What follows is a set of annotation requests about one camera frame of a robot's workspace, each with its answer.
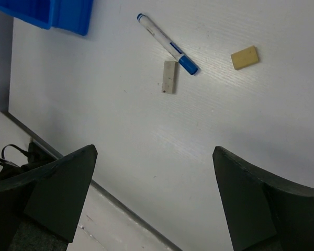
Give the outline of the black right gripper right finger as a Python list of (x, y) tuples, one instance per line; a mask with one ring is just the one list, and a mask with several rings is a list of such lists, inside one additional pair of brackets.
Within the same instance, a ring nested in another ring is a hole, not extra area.
[(314, 250), (314, 188), (221, 146), (212, 159), (234, 250)]

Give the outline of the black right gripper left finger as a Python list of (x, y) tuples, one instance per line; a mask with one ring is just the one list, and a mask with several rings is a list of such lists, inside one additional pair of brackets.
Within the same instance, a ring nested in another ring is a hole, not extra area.
[(97, 160), (87, 145), (54, 159), (24, 151), (18, 166), (0, 157), (0, 250), (66, 250), (73, 242)]

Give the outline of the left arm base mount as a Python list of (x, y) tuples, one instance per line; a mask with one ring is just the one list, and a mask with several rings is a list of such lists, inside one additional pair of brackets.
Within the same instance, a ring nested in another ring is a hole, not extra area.
[[(12, 161), (7, 160), (5, 157), (5, 150), (7, 147), (13, 147), (14, 149), (18, 150), (23, 156), (27, 158), (27, 163), (23, 165), (17, 165)], [(0, 181), (52, 163), (55, 160), (55, 157), (47, 153), (35, 142), (29, 143), (28, 150), (23, 150), (15, 144), (6, 145), (1, 150), (0, 165), (2, 166), (2, 170), (0, 171)]]

